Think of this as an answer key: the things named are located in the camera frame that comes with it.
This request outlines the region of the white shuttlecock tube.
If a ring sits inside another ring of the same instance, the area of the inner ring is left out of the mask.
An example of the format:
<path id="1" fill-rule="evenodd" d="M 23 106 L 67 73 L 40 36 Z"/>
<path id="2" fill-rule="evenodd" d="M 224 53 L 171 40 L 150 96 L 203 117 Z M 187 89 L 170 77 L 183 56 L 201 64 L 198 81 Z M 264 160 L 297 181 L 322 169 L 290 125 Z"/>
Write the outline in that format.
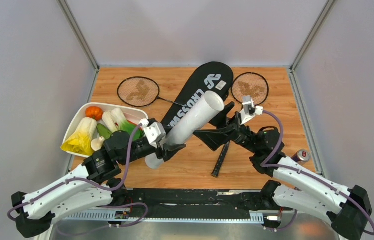
<path id="1" fill-rule="evenodd" d="M 169 144 L 185 144 L 193 132 L 203 128 L 217 114 L 224 110 L 222 98 L 213 91 L 207 91 L 191 110 L 168 133 Z M 152 153 L 145 157 L 147 167 L 157 169 L 164 162 Z"/>

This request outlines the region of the black racket bag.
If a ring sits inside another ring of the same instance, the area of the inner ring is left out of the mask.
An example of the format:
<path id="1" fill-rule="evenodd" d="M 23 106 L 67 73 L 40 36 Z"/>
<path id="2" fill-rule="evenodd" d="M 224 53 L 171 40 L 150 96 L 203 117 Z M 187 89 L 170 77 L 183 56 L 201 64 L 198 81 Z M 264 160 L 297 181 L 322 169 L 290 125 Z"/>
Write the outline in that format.
<path id="1" fill-rule="evenodd" d="M 199 66 L 183 85 L 161 124 L 174 127 L 207 91 L 215 92 L 225 101 L 233 79 L 232 69 L 224 63 L 212 61 Z"/>

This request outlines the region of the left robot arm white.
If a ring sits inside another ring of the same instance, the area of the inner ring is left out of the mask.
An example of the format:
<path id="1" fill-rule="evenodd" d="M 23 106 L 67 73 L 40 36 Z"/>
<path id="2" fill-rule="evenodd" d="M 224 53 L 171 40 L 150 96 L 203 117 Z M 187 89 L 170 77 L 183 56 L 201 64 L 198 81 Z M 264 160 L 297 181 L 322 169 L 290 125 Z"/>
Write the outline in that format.
<path id="1" fill-rule="evenodd" d="M 165 162 L 185 148 L 184 140 L 172 140 L 173 131 L 154 119 L 143 119 L 131 131 L 110 134 L 65 176 L 37 191 L 14 193 L 7 217 L 23 237 L 32 238 L 74 213 L 109 204 L 122 207 L 128 199 L 121 188 L 130 162 L 152 154 Z"/>

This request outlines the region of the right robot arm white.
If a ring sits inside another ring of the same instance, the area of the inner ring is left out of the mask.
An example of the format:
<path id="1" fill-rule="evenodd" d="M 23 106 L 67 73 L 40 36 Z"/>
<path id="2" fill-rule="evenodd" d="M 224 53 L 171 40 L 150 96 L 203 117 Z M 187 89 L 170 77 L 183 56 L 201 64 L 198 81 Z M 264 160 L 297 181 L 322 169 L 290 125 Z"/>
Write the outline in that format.
<path id="1" fill-rule="evenodd" d="M 196 130 L 193 134 L 213 151 L 233 142 L 252 153 L 249 160 L 254 169 L 272 178 L 260 195 L 264 208 L 280 206 L 312 215 L 347 240 L 359 240 L 363 234 L 374 236 L 367 190 L 328 180 L 283 153 L 282 124 L 253 132 L 241 123 L 237 112 L 226 127 Z"/>

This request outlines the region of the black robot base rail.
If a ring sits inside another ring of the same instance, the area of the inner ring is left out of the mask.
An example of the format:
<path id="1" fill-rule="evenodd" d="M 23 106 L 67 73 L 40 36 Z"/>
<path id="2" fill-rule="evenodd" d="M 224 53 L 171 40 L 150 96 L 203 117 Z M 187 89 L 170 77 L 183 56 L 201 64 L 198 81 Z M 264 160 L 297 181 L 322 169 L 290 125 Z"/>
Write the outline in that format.
<path id="1" fill-rule="evenodd" d="M 278 213 L 280 206 L 260 191 L 226 189 L 133 188 L 111 206 L 144 203 L 146 217 L 160 219 L 245 220 L 250 212 Z"/>

